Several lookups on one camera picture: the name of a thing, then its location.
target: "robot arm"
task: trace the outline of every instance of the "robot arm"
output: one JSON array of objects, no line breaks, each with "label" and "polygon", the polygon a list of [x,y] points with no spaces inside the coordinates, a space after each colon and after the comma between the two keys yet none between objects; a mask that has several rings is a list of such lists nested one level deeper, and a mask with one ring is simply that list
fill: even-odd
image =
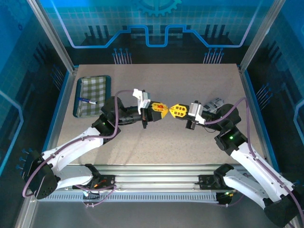
[{"label": "robot arm", "polygon": [[22,178],[25,181],[28,181],[41,163],[46,163],[39,169],[28,186],[37,199],[45,198],[56,189],[68,186],[84,185],[89,189],[96,186],[103,187],[99,183],[103,182],[104,179],[93,165],[75,166],[72,169],[65,169],[65,167],[90,150],[108,143],[120,132],[118,128],[117,134],[113,135],[116,115],[119,117],[118,125],[141,121],[143,127],[146,128],[148,122],[162,119],[166,114],[164,112],[168,111],[158,108],[164,105],[151,101],[150,94],[145,91],[134,89],[133,96],[138,99],[138,106],[124,107],[121,100],[117,98],[118,113],[116,114],[115,99],[111,97],[101,108],[102,114],[99,118],[79,136],[49,151],[43,153],[33,151],[28,155],[22,172]]},{"label": "robot arm", "polygon": [[290,195],[291,192],[300,198],[294,190],[294,185],[277,173],[252,145],[249,148],[248,139],[236,127],[241,121],[238,110],[234,109],[225,119],[216,121],[227,114],[233,105],[225,104],[215,114],[203,111],[203,106],[198,101],[190,106],[177,104],[173,110],[177,109],[176,107],[186,109],[182,114],[177,112],[173,115],[175,118],[187,120],[186,128],[194,130],[195,125],[201,125],[219,131],[219,135],[214,138],[218,147],[243,165],[257,181],[224,164],[214,171],[218,187],[228,186],[243,193],[256,202],[267,217],[279,227],[284,227],[298,214],[296,204]]}]

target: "table surface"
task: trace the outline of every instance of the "table surface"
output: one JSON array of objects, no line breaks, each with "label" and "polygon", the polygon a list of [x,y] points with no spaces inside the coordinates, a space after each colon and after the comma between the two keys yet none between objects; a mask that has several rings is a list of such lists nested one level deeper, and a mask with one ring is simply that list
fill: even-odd
[{"label": "table surface", "polygon": [[[151,100],[171,107],[177,103],[190,105],[199,100],[202,104],[220,97],[225,103],[234,104],[245,92],[235,64],[142,64],[142,65],[80,65],[58,145],[62,145],[84,132],[98,117],[73,116],[77,79],[85,76],[109,75],[111,90],[145,89]],[[131,94],[121,95],[124,106],[135,106]],[[242,121],[237,125],[246,135],[246,107],[238,107]],[[137,122],[120,126],[115,139],[104,146],[79,157],[73,164],[222,164],[237,163],[221,151],[214,140],[218,134],[208,133],[202,127],[194,131],[185,129],[186,121],[174,119],[169,113],[157,122],[148,123],[143,129]],[[250,139],[262,154],[257,132],[250,116]]]}]

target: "checkered cloth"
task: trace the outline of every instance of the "checkered cloth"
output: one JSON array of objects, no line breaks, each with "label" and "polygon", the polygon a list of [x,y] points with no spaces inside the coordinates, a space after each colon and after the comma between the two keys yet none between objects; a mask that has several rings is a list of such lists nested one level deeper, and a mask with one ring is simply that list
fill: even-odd
[{"label": "checkered cloth", "polygon": [[101,107],[105,104],[105,76],[83,77],[81,79],[80,97],[97,101],[97,104],[79,101],[77,116],[89,117],[101,114]]}]

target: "transparent acrylic panel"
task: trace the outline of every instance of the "transparent acrylic panel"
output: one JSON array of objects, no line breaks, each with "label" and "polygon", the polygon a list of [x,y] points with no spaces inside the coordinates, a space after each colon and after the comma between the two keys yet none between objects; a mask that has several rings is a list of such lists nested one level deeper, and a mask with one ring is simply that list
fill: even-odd
[{"label": "transparent acrylic panel", "polygon": [[0,1],[1,228],[23,202],[27,152],[42,151],[66,69],[25,0]]},{"label": "transparent acrylic panel", "polygon": [[304,173],[303,26],[304,2],[286,1],[247,69],[279,168],[290,173],[294,181],[301,182]]},{"label": "transparent acrylic panel", "polygon": [[240,63],[272,2],[41,0],[76,65]]}]

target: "marker pen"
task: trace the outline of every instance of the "marker pen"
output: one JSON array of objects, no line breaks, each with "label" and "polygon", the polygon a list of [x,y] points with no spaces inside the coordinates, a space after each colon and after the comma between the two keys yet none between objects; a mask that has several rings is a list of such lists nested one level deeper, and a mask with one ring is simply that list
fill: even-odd
[{"label": "marker pen", "polygon": [[81,97],[79,97],[78,100],[79,100],[79,101],[88,102],[88,103],[93,104],[93,105],[96,105],[96,104],[97,104],[97,101],[91,101],[90,99],[86,99],[86,98],[81,98]]}]

